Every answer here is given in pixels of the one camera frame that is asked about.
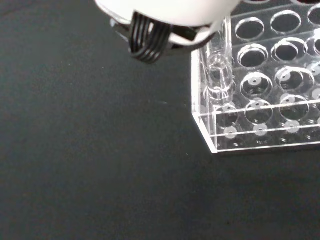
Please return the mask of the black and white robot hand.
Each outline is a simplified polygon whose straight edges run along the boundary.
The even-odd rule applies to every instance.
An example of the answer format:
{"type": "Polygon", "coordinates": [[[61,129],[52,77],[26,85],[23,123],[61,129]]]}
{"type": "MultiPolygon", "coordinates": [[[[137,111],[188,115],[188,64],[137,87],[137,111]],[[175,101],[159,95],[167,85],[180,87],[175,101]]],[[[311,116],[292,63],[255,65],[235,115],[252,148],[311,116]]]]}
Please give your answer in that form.
{"type": "Polygon", "coordinates": [[[163,55],[192,52],[222,30],[238,0],[96,0],[133,59],[153,64],[163,55]]]}

